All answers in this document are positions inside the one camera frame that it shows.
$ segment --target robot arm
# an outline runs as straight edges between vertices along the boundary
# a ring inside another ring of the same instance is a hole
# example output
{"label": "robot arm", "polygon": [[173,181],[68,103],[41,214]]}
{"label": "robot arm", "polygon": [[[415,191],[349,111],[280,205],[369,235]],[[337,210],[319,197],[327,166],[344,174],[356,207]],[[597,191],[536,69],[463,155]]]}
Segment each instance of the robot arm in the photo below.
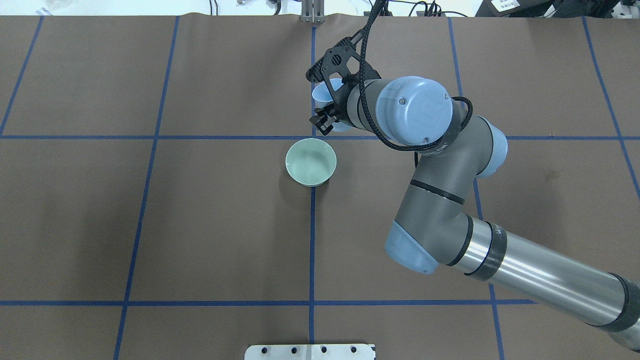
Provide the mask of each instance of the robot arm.
{"label": "robot arm", "polygon": [[[374,7],[381,3],[377,0]],[[504,162],[504,134],[472,115],[470,102],[466,101],[467,111],[456,101],[461,98],[450,97],[435,81],[415,76],[381,79],[356,57],[352,40],[358,36],[327,50],[307,72],[309,81],[325,81],[319,86],[330,83],[327,80],[336,72],[343,82],[338,89],[329,85],[333,102],[316,109],[310,121],[324,135],[333,123],[341,122],[404,145],[395,145],[397,149],[422,154],[392,223],[387,254],[423,274],[433,273],[441,263],[519,291],[640,352],[638,285],[462,212],[473,180],[491,175]],[[346,69],[352,56],[360,61],[358,74]],[[365,96],[370,111],[363,109]]]}

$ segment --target white floor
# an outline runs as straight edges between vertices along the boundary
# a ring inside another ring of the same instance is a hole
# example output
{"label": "white floor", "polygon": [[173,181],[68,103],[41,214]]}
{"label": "white floor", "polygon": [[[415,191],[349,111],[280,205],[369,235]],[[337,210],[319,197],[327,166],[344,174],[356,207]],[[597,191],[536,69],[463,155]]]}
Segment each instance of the white floor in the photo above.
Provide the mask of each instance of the white floor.
{"label": "white floor", "polygon": [[[269,0],[217,0],[220,15],[273,15],[275,5]],[[476,14],[482,0],[438,0],[443,11],[456,11],[468,16]],[[390,3],[394,16],[407,16],[412,4]],[[2,0],[0,15],[182,15],[185,13],[209,13],[208,0]],[[324,13],[362,15],[371,8],[369,0],[325,0]],[[418,5],[416,10],[423,10]],[[300,2],[282,0],[280,13],[300,14]]]}

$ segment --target blue tape line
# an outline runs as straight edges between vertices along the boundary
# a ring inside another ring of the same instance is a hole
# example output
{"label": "blue tape line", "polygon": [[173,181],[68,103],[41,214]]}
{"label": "blue tape line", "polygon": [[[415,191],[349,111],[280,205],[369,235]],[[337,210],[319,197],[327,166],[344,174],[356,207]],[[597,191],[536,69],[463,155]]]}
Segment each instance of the blue tape line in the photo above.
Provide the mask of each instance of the blue tape line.
{"label": "blue tape line", "polygon": [[618,140],[617,136],[507,136],[507,140]]}
{"label": "blue tape line", "polygon": [[129,306],[210,306],[210,307],[237,307],[237,306],[308,306],[306,300],[238,300],[238,301],[129,301]]}
{"label": "blue tape line", "polygon": [[158,108],[158,116],[156,120],[156,131],[154,134],[154,143],[151,146],[151,155],[149,157],[149,166],[147,169],[147,178],[145,180],[145,188],[142,193],[142,203],[140,204],[140,214],[138,216],[138,226],[136,228],[136,238],[133,243],[133,250],[131,252],[131,263],[129,265],[129,275],[127,276],[127,286],[124,293],[124,305],[122,306],[122,313],[120,314],[120,326],[118,327],[118,337],[116,338],[116,346],[113,352],[113,359],[118,360],[120,357],[120,345],[122,344],[122,334],[124,333],[124,324],[127,320],[127,308],[129,307],[129,297],[131,296],[131,283],[133,282],[133,273],[136,268],[136,258],[138,256],[138,247],[140,246],[140,234],[142,233],[142,221],[145,216],[145,210],[147,208],[147,196],[149,194],[149,183],[151,182],[151,174],[153,173],[154,160],[156,158],[156,148],[160,135],[160,125],[162,123],[162,115],[164,110],[164,100],[166,99],[166,89],[169,84],[169,77],[171,74],[171,64],[173,61],[173,50],[175,49],[175,39],[178,34],[178,25],[180,24],[180,16],[175,17],[175,24],[173,25],[173,36],[171,40],[171,49],[169,50],[169,59],[166,62],[166,72],[164,73],[164,84],[162,89],[162,96],[160,98],[160,107]]}
{"label": "blue tape line", "polygon": [[[316,63],[316,27],[311,27],[311,66]],[[311,83],[311,92],[316,84]],[[311,116],[316,102],[311,96]],[[311,136],[316,137],[316,127],[311,125]],[[311,188],[311,214],[309,218],[309,343],[316,342],[316,188]]]}
{"label": "blue tape line", "polygon": [[456,50],[456,37],[453,33],[453,22],[451,18],[447,18],[447,22],[449,23],[449,38],[451,39],[451,52],[453,53],[453,65],[456,69],[456,81],[458,82],[458,94],[460,96],[464,96],[462,92],[462,80],[460,78],[460,68],[458,67],[458,52]]}
{"label": "blue tape line", "polygon": [[2,135],[7,140],[152,140],[153,135]]}
{"label": "blue tape line", "polygon": [[18,89],[20,88],[20,83],[22,82],[22,77],[24,76],[24,72],[27,70],[27,64],[29,63],[29,59],[31,58],[31,52],[33,52],[33,48],[36,45],[36,40],[38,40],[38,34],[40,34],[40,29],[42,28],[43,21],[44,21],[44,16],[40,16],[40,20],[38,21],[38,26],[36,27],[35,33],[33,33],[33,38],[31,39],[31,45],[29,45],[29,50],[27,51],[27,56],[24,57],[24,62],[22,63],[22,68],[20,69],[18,80],[16,80],[15,86],[13,87],[13,92],[11,93],[11,97],[9,98],[9,105],[7,105],[6,111],[4,112],[2,124],[0,124],[0,135],[2,135],[4,131],[4,127],[6,126],[6,122],[9,119],[9,114],[11,113],[11,107],[13,106],[15,96],[18,94]]}
{"label": "blue tape line", "polygon": [[[498,299],[497,305],[535,305],[528,299]],[[460,306],[490,305],[491,300],[314,300],[314,306]],[[0,306],[123,306],[124,301],[0,300]],[[307,300],[130,300],[127,307],[309,306]]]}
{"label": "blue tape line", "polygon": [[504,360],[504,347],[502,346],[502,331],[500,330],[500,319],[498,318],[498,304],[495,301],[495,291],[493,284],[489,284],[489,295],[491,295],[491,308],[493,310],[493,325],[495,326],[495,338],[498,343],[498,355],[500,360]]}
{"label": "blue tape line", "polygon": [[375,136],[357,136],[357,135],[356,136],[353,136],[353,135],[349,135],[349,136],[327,135],[327,136],[321,136],[320,138],[325,139],[325,140],[378,140],[378,138],[375,137]]}
{"label": "blue tape line", "polygon": [[613,126],[616,128],[616,134],[618,134],[618,139],[620,140],[620,147],[622,148],[622,153],[625,156],[625,161],[627,162],[627,168],[629,169],[629,174],[631,175],[631,180],[633,181],[634,187],[636,188],[636,195],[638,197],[638,200],[640,200],[640,186],[638,185],[636,172],[634,171],[634,167],[631,164],[631,159],[629,158],[629,154],[627,152],[627,146],[625,145],[624,138],[622,137],[622,131],[620,131],[620,125],[618,124],[618,119],[616,118],[616,114],[613,111],[613,106],[611,105],[611,100],[609,98],[607,87],[604,85],[604,79],[602,78],[602,73],[600,73],[600,66],[598,66],[598,60],[596,59],[596,53],[593,49],[593,43],[591,43],[591,34],[589,33],[589,27],[587,26],[587,18],[585,16],[582,17],[582,25],[584,26],[584,34],[587,36],[587,43],[589,44],[589,51],[591,51],[591,59],[593,60],[593,66],[596,70],[596,75],[598,76],[598,81],[600,82],[600,87],[602,88],[604,99],[607,102],[607,107],[609,108],[609,114],[611,115]]}
{"label": "blue tape line", "polygon": [[316,306],[449,306],[490,305],[491,300],[317,300]]}
{"label": "blue tape line", "polygon": [[[311,66],[316,63],[316,27],[311,27]],[[311,92],[316,88],[316,84],[311,83]],[[311,116],[314,116],[314,109],[316,108],[316,102],[314,97],[311,97]],[[316,136],[316,127],[311,124],[311,136]]]}
{"label": "blue tape line", "polygon": [[316,342],[315,302],[316,302],[316,188],[311,188],[311,215],[309,241],[309,343]]}
{"label": "blue tape line", "polygon": [[0,306],[123,306],[124,301],[0,300]]}
{"label": "blue tape line", "polygon": [[[303,135],[160,135],[159,140],[302,140],[313,136]],[[378,140],[375,136],[328,135],[317,136],[324,140]],[[0,135],[0,140],[153,140],[154,135]],[[618,141],[617,136],[507,136],[508,140],[582,140]],[[638,141],[640,136],[623,136],[628,141]]]}
{"label": "blue tape line", "polygon": [[160,140],[302,140],[309,136],[260,135],[160,135]]}
{"label": "blue tape line", "polygon": [[495,299],[496,305],[537,305],[538,303],[529,299]]}

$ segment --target black cable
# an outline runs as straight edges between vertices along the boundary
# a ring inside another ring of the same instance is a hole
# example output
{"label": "black cable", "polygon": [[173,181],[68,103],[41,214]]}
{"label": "black cable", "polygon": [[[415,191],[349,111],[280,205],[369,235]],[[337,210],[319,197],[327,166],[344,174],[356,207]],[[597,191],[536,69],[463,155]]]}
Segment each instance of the black cable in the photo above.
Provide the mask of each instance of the black cable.
{"label": "black cable", "polygon": [[602,1],[600,2],[600,7],[598,7],[598,11],[597,11],[597,12],[596,12],[596,14],[595,14],[595,15],[596,15],[596,17],[600,16],[600,12],[602,11],[602,6],[604,5],[604,3],[605,3],[605,0],[602,0]]}
{"label": "black cable", "polygon": [[282,0],[276,0],[276,12],[274,13],[274,15],[278,15],[280,13],[280,9],[282,9]]}
{"label": "black cable", "polygon": [[434,1],[431,3],[431,5],[429,5],[428,10],[427,9],[424,10],[424,16],[431,16],[431,14],[435,11],[437,10],[436,10],[436,2]]}
{"label": "black cable", "polygon": [[434,13],[434,14],[433,14],[433,15],[431,15],[431,16],[438,16],[438,15],[440,15],[441,13],[457,13],[458,15],[462,15],[462,16],[464,16],[464,17],[468,17],[468,16],[466,16],[465,14],[463,14],[463,13],[459,13],[459,12],[436,12],[436,13]]}
{"label": "black cable", "polygon": [[[360,46],[360,68],[358,69],[358,90],[360,91],[359,100],[360,100],[360,104],[362,105],[362,112],[364,113],[367,123],[369,124],[369,127],[371,128],[373,133],[387,147],[390,147],[391,149],[397,150],[397,151],[425,151],[425,150],[433,149],[434,147],[438,146],[442,138],[439,138],[435,142],[429,143],[427,145],[400,146],[390,142],[389,140],[387,140],[387,138],[385,138],[382,135],[382,132],[380,131],[380,129],[378,129],[377,125],[374,123],[373,118],[371,117],[371,112],[369,111],[369,105],[367,104],[367,97],[365,95],[365,79],[364,79],[364,69],[366,64],[365,59],[367,56],[367,43],[369,41],[369,32],[371,32],[371,26],[373,25],[373,22],[378,17],[378,14],[380,13],[380,9],[382,8],[383,3],[385,1],[386,0],[376,0],[376,2],[373,4],[373,7],[371,9],[371,13],[369,14],[369,18],[367,19],[367,24],[356,35],[354,35],[354,37],[356,37],[359,34],[362,37],[362,45]],[[465,117],[465,120],[462,123],[466,126],[473,114],[473,106],[471,104],[471,101],[469,101],[465,97],[454,97],[452,99],[461,100],[467,104],[468,106],[467,116]]]}
{"label": "black cable", "polygon": [[411,8],[411,11],[409,12],[409,16],[411,16],[411,14],[413,14],[413,11],[415,10],[415,7],[418,5],[424,5],[424,11],[427,12],[427,6],[429,6],[429,4],[425,3],[424,1],[418,1],[417,3],[413,4],[413,7]]}
{"label": "black cable", "polygon": [[392,3],[404,3],[404,4],[417,4],[415,1],[405,1],[405,0],[389,0]]}

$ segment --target black band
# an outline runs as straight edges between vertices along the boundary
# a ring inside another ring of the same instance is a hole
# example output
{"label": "black band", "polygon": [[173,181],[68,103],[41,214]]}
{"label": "black band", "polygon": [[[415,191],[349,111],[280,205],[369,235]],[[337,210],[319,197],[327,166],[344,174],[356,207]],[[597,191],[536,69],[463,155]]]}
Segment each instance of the black band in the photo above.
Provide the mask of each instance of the black band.
{"label": "black band", "polygon": [[412,179],[410,182],[411,185],[417,186],[423,190],[427,190],[430,193],[434,193],[436,195],[440,195],[446,199],[449,199],[453,202],[457,202],[460,205],[464,205],[465,204],[465,199],[462,199],[461,197],[457,196],[457,195],[453,195],[452,193],[446,192],[442,189],[439,189],[435,186],[431,186],[429,184],[425,184],[422,181],[418,181],[418,180],[414,180]]}
{"label": "black band", "polygon": [[491,279],[500,268],[504,255],[507,252],[507,231],[500,225],[489,222],[487,222],[487,224],[491,227],[491,244],[489,244],[489,251],[480,264],[480,267],[473,272],[465,273],[465,275],[472,276],[478,280]]}
{"label": "black band", "polygon": [[[371,84],[373,84],[373,83],[375,83],[375,82],[376,82],[375,80],[374,80],[374,81],[371,81],[370,83],[368,83],[368,84],[366,84],[366,85],[364,86],[364,93],[365,93],[365,94],[367,93],[367,88],[369,87],[369,85],[371,85]],[[356,102],[356,114],[358,115],[358,121],[360,122],[360,125],[362,125],[362,127],[364,127],[365,129],[367,129],[367,131],[371,131],[371,132],[373,132],[373,130],[371,130],[371,129],[369,129],[369,128],[367,127],[367,126],[369,126],[369,123],[368,123],[366,120],[365,120],[365,123],[367,124],[366,126],[365,126],[365,124],[363,124],[363,123],[362,123],[362,116],[360,116],[360,97],[359,97],[359,96],[358,96],[358,101]]]}
{"label": "black band", "polygon": [[622,288],[625,290],[625,303],[622,305],[620,315],[615,320],[606,325],[596,327],[607,332],[619,332],[635,325],[640,318],[640,288],[622,276],[614,273],[610,274],[615,276],[622,284]]}
{"label": "black band", "polygon": [[455,264],[460,262],[460,259],[462,259],[462,257],[467,252],[467,249],[469,248],[469,243],[471,243],[471,236],[474,234],[474,221],[469,215],[467,215],[467,219],[469,221],[469,225],[467,226],[467,237],[465,238],[465,243],[462,245],[462,249],[460,249],[460,252],[456,256],[456,258],[448,263],[447,266],[454,266]]}

